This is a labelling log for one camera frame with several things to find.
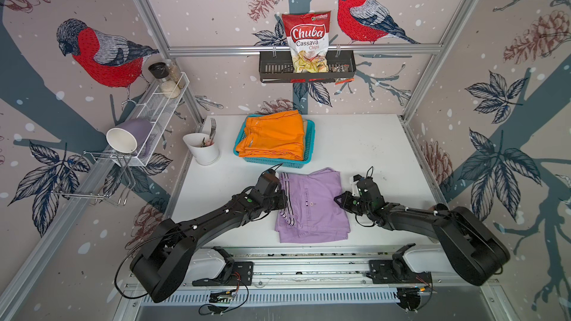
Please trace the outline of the purple pants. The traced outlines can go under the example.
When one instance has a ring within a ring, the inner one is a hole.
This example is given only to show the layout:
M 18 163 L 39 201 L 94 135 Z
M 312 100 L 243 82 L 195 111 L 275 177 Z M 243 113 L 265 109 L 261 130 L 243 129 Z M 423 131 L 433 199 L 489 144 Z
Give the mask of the purple pants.
M 279 211 L 275 231 L 281 243 L 317 244 L 346 240 L 347 214 L 336 203 L 342 194 L 340 172 L 325 168 L 309 175 L 282 172 L 285 208 Z

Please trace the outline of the teal plastic basket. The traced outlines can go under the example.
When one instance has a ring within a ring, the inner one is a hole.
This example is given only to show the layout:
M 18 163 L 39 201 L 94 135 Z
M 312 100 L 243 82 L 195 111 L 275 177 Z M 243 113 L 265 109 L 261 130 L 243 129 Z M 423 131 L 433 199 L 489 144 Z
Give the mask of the teal plastic basket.
M 242 142 L 244 140 L 244 138 L 246 137 L 245 134 L 245 126 L 246 126 L 246 120 L 248 118 L 251 117 L 262 117 L 261 114 L 251 114 L 249 116 L 246 116 L 246 119 L 244 120 L 244 123 L 242 124 L 239 133 L 236 137 L 236 141 L 234 144 L 234 149 L 233 149 L 233 154 L 235 156 L 239 156 L 238 151 L 236 151 L 236 148 L 238 146 L 238 144 L 240 142 Z M 243 158 L 246 162 L 248 163 L 258 163 L 258 164 L 264 164 L 264 165 L 278 165 L 278 164 L 282 164 L 283 167 L 289 167 L 289 168 L 295 168 L 295 169 L 301 169 L 303 167 L 305 167 L 311 160 L 312 160 L 312 154 L 314 151 L 314 142 L 315 142 L 315 123 L 312 120 L 305 120 L 304 123 L 307 123 L 307 127 L 306 127 L 306 133 L 305 133 L 305 142 L 304 142 L 304 156 L 303 156 L 303 160 L 287 160 L 287 159 L 281 159 L 281 158 Z

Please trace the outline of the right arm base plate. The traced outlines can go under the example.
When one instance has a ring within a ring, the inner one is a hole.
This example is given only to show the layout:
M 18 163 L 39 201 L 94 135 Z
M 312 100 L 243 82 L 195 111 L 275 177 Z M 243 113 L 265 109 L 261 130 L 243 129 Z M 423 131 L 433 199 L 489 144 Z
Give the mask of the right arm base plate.
M 370 270 L 365 276 L 374 284 L 415 284 L 430 285 L 431 273 L 416 273 L 400 260 L 376 259 L 369 261 Z

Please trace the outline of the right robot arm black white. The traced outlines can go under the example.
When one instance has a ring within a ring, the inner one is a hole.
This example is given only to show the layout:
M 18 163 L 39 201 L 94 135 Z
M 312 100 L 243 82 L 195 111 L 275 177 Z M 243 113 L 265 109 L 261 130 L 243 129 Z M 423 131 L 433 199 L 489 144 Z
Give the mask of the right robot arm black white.
M 373 226 L 436 239 L 451 268 L 466 282 L 481 286 L 510 260 L 506 246 L 465 207 L 421 210 L 386 202 L 371 177 L 353 177 L 354 195 L 336 196 L 335 203 L 354 215 L 365 215 Z

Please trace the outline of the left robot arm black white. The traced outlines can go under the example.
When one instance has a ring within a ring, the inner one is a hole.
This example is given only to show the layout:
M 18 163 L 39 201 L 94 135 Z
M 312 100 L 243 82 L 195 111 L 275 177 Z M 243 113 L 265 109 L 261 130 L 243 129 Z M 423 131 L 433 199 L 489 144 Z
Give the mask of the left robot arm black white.
M 153 234 L 135 247 L 130 271 L 155 303 L 170 297 L 181 284 L 193 254 L 211 240 L 260 219 L 262 213 L 282 210 L 286 192 L 274 168 L 264 171 L 253 187 L 198 218 L 175 223 L 162 221 Z

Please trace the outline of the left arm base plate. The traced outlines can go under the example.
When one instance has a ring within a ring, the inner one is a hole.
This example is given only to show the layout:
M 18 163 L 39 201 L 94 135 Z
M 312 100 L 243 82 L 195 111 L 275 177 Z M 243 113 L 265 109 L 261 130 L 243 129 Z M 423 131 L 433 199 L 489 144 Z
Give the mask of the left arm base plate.
M 253 274 L 253 262 L 234 262 L 231 269 L 229 269 L 229 266 L 226 266 L 216 278 L 198 279 L 192 282 L 192 286 L 238 286 L 239 284 L 250 286 Z

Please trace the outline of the orange pants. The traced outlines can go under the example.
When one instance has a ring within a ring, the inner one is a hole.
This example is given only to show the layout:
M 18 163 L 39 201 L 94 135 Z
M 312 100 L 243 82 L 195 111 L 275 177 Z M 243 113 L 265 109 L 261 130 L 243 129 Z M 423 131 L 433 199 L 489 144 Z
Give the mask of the orange pants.
M 245 120 L 245 137 L 235 150 L 241 158 L 271 158 L 302 161 L 305 130 L 298 111 L 282 111 Z

